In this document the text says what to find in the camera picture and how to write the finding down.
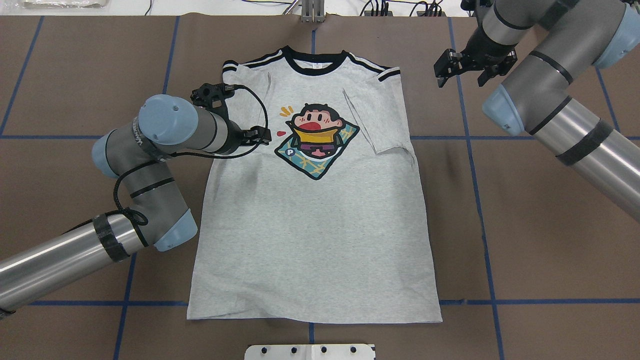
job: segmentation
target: black cable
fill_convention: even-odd
[[[385,9],[389,9],[389,3],[387,2],[387,0],[382,0],[380,2],[380,16],[387,16],[387,13],[385,12]]]
[[[154,0],[149,0],[149,8],[147,9],[147,12],[145,12],[145,16],[149,14],[149,12],[151,11],[151,6],[153,5],[154,5]]]
[[[358,16],[362,16],[362,14],[364,14],[364,10],[367,8],[367,5],[371,4],[371,11],[373,11],[373,3],[371,2],[371,0],[367,1],[364,6],[362,7],[362,10],[360,10],[360,15]]]
[[[388,3],[403,3],[403,4],[416,4],[415,1],[404,1],[404,0],[386,0]]]
[[[244,86],[244,85],[232,85],[234,86],[236,89],[243,89],[249,92],[249,94],[253,95],[253,97],[258,100],[258,102],[260,103],[260,107],[262,108],[262,113],[264,114],[264,128],[265,129],[269,129],[269,118],[267,117],[267,108],[264,105],[264,102],[262,102],[262,100],[260,100],[260,97],[258,95],[255,94],[255,92],[253,92],[253,90],[249,89],[248,87]],[[174,158],[178,157],[178,156],[185,156],[185,155],[191,155],[191,156],[198,156],[201,158],[207,158],[207,159],[237,159],[237,158],[241,158],[242,156],[248,155],[251,152],[253,152],[255,149],[258,148],[258,146],[260,146],[260,144],[262,143],[262,141],[264,140],[264,135],[266,134],[266,132],[264,132],[262,134],[262,136],[260,137],[260,140],[248,151],[243,152],[242,154],[238,154],[238,155],[228,155],[228,156],[220,156],[220,155],[209,155],[209,154],[202,154],[199,152],[174,152],[173,154],[170,154],[171,156],[173,156]]]
[[[248,87],[244,86],[244,85],[233,85],[236,89],[243,89],[248,91],[256,100],[258,100],[258,102],[260,103],[260,107],[262,108],[262,112],[264,114],[264,128],[265,129],[269,129],[269,118],[267,117],[267,108],[265,107],[264,103],[262,102],[262,100],[260,100],[260,97],[258,95],[256,95],[255,92],[253,92],[253,90],[249,89]],[[264,136],[266,134],[266,131],[262,134],[262,136],[260,137],[260,140],[248,151],[243,152],[242,154],[238,154],[238,155],[229,155],[229,156],[218,156],[218,155],[209,155],[209,154],[201,154],[199,152],[174,152],[173,154],[170,154],[171,156],[173,156],[174,158],[178,157],[178,156],[185,156],[185,155],[190,155],[190,156],[198,156],[201,158],[207,158],[207,159],[236,159],[236,158],[240,158],[242,156],[245,156],[251,152],[253,152],[255,149],[257,149],[257,147],[262,143],[262,141],[264,140]],[[110,216],[110,215],[115,215],[115,214],[122,214],[124,215],[124,217],[126,217],[127,219],[129,219],[129,221],[131,221],[131,224],[134,226],[134,228],[136,229],[136,232],[138,233],[139,236],[142,236],[142,233],[138,231],[138,226],[144,226],[147,225],[149,223],[149,219],[140,211],[137,210],[133,210],[130,208],[123,208],[122,204],[120,203],[120,198],[118,197],[118,192],[120,190],[120,184],[122,184],[122,181],[124,180],[125,177],[133,174],[134,172],[145,168],[147,166],[151,166],[151,165],[155,165],[159,163],[156,160],[152,160],[152,161],[148,161],[144,164],[138,165],[137,167],[131,168],[129,170],[127,170],[126,172],[124,172],[122,175],[118,176],[118,179],[116,180],[116,183],[113,185],[113,202],[116,205],[116,209],[117,210],[113,210],[113,211],[109,211],[107,213],[105,213],[105,215]],[[65,231],[63,234],[68,233],[69,231],[73,231],[76,230],[79,227],[85,226],[87,224],[90,224],[93,221],[93,219],[91,220],[87,220],[85,222],[83,222],[82,224],[78,224],[74,227],[72,227],[71,229]]]
[[[424,4],[424,11],[427,12],[427,7],[429,6],[429,4],[427,4],[426,1],[418,1],[417,3],[415,3],[413,8],[411,9],[411,12],[409,13],[409,16],[413,15],[413,12],[415,11],[415,8],[417,8],[418,5],[420,5],[420,4]]]
[[[440,2],[436,3],[436,1],[433,0],[433,2],[429,4],[429,7],[426,9],[426,11],[420,16],[429,16],[429,17],[441,16],[442,7],[440,7],[440,3],[442,3],[442,1],[444,0],[440,0]]]

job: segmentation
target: yellow sparkle lines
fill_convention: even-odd
[[[349,138],[349,136],[351,136],[354,131],[355,129],[353,127],[349,131],[347,131],[347,129],[342,129],[342,131],[340,132],[340,136],[342,136],[342,139],[345,140]]]
[[[288,106],[288,108],[282,106],[280,109],[282,110],[282,112],[280,113],[281,117],[289,117],[291,116],[291,114],[293,114],[293,108],[290,106]]]
[[[316,166],[314,165],[314,163],[311,160],[307,159],[306,157],[304,157],[304,156],[302,156],[302,155],[300,155],[298,153],[296,153],[296,156],[299,157],[300,160],[302,160],[302,164],[300,164],[300,166],[302,166],[302,170],[306,170],[305,167],[307,165],[311,165],[312,167],[316,168]]]
[[[313,175],[313,174],[322,174],[322,171],[324,171],[324,164],[326,164],[326,161],[323,163],[318,164],[317,166],[314,165],[314,168],[316,168],[315,170],[311,171],[309,174]]]

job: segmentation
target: t-shirt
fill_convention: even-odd
[[[188,318],[442,321],[399,68],[284,47],[223,80],[264,101],[273,140],[213,161]],[[264,123],[246,91],[227,106]]]

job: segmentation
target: shirt sleeve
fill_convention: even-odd
[[[262,102],[266,102],[266,96],[271,85],[271,75],[266,71],[253,70],[234,61],[226,61],[222,69],[222,81],[229,85],[244,85],[255,92]],[[229,119],[241,129],[249,129],[253,126],[264,126],[264,114],[258,100],[244,89],[236,90],[230,99],[227,99]]]
[[[355,121],[376,154],[393,147],[412,152],[400,68],[342,89]]]

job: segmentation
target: metal mount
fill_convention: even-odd
[[[302,0],[302,22],[324,22],[324,0]]]

